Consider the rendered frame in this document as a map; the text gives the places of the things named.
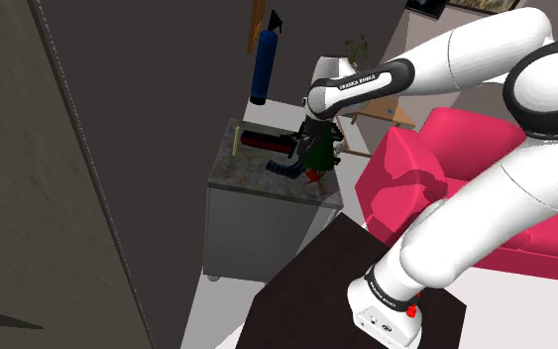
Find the blue fire extinguisher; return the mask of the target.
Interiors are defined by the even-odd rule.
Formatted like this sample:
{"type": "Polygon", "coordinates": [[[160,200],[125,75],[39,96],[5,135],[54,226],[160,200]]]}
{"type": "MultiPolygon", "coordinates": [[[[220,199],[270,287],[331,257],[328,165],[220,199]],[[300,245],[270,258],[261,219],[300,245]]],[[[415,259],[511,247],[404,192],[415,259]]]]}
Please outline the blue fire extinguisher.
{"type": "Polygon", "coordinates": [[[255,70],[252,80],[250,102],[255,105],[264,105],[267,101],[279,36],[275,29],[281,33],[282,19],[278,12],[271,12],[268,27],[261,31],[258,39],[258,49],[255,70]]]}

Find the brown framed wall picture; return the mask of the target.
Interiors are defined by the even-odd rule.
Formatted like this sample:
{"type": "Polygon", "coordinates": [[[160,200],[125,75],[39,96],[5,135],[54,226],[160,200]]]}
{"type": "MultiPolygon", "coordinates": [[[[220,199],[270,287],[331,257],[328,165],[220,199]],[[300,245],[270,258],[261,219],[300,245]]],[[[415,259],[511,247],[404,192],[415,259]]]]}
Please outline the brown framed wall picture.
{"type": "Polygon", "coordinates": [[[521,0],[449,0],[450,6],[488,15],[513,10],[521,0]]]}

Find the dark robot stand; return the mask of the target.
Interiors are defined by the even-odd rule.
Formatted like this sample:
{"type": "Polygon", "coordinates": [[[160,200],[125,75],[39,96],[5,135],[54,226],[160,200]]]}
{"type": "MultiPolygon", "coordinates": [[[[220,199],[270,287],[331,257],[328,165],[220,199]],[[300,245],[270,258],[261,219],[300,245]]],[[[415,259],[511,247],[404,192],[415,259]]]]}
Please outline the dark robot stand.
{"type": "Polygon", "coordinates": [[[389,249],[339,214],[257,293],[235,349],[387,349],[355,325],[347,292],[389,249]]]}

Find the grey cabinet with marbled top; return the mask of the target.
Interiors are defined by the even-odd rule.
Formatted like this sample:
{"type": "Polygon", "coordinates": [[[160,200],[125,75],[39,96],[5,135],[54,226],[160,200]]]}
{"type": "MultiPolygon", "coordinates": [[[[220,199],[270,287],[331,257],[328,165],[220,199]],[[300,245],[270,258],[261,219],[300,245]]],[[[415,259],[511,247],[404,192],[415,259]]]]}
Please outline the grey cabinet with marbled top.
{"type": "Polygon", "coordinates": [[[291,179],[266,170],[268,161],[291,165],[287,155],[243,145],[251,130],[281,135],[282,129],[231,119],[207,181],[203,274],[270,281],[343,209],[334,171],[319,186],[301,175],[291,179]],[[237,156],[232,156],[239,126],[237,156]]]}

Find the wooden side table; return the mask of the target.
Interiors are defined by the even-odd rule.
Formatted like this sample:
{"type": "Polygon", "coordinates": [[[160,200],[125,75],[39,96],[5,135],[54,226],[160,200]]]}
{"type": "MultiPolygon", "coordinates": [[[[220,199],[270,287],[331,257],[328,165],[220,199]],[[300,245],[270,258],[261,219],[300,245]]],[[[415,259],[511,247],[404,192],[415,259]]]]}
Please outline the wooden side table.
{"type": "Polygon", "coordinates": [[[397,97],[371,101],[365,108],[335,118],[345,138],[338,146],[343,153],[371,158],[391,127],[413,129],[412,119],[400,107],[397,97]]]}

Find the dark wall picture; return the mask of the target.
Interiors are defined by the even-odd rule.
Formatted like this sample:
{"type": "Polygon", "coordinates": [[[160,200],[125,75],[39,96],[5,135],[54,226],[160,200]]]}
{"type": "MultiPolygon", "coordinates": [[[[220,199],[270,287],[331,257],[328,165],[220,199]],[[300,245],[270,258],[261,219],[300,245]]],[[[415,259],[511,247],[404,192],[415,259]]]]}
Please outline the dark wall picture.
{"type": "Polygon", "coordinates": [[[405,9],[438,20],[449,0],[407,0],[405,9]]]}

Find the green houseplant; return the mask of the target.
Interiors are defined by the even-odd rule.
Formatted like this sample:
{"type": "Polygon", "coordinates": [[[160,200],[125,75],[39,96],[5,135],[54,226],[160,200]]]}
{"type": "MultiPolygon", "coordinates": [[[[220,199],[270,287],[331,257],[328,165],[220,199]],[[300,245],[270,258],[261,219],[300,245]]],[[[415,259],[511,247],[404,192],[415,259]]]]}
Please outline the green houseplant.
{"type": "Polygon", "coordinates": [[[365,35],[360,35],[358,39],[346,40],[344,46],[344,53],[353,68],[359,68],[369,57],[369,45],[365,35]]]}

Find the red sofa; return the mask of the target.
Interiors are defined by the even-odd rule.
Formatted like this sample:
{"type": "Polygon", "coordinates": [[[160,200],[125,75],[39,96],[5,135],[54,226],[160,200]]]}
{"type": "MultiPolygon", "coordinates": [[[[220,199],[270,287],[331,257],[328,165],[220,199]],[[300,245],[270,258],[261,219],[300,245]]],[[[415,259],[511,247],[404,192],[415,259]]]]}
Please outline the red sofa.
{"type": "MultiPolygon", "coordinates": [[[[392,246],[426,206],[451,197],[524,139],[510,122],[447,107],[433,109],[419,131],[390,128],[355,185],[368,231],[392,246]]],[[[558,280],[558,215],[477,265],[558,280]]]]}

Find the red and black cylinder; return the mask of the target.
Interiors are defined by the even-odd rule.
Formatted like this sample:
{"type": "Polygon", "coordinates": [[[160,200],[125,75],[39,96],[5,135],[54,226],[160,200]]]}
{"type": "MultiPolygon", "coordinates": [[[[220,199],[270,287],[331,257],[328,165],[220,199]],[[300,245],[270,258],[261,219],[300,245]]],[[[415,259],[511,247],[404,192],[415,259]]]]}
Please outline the red and black cylinder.
{"type": "Polygon", "coordinates": [[[270,135],[251,130],[245,130],[240,136],[243,145],[268,150],[282,154],[292,154],[296,148],[296,141],[290,135],[270,135]]]}

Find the wooden plank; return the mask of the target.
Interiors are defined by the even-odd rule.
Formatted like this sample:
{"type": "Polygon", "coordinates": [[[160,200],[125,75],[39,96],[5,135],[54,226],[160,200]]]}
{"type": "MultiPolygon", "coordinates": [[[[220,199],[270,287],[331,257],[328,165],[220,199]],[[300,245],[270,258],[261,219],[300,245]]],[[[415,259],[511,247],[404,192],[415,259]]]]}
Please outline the wooden plank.
{"type": "Polygon", "coordinates": [[[247,41],[247,53],[251,54],[253,52],[255,42],[259,37],[262,30],[265,16],[267,0],[253,0],[250,25],[249,25],[249,35],[247,41]]]}

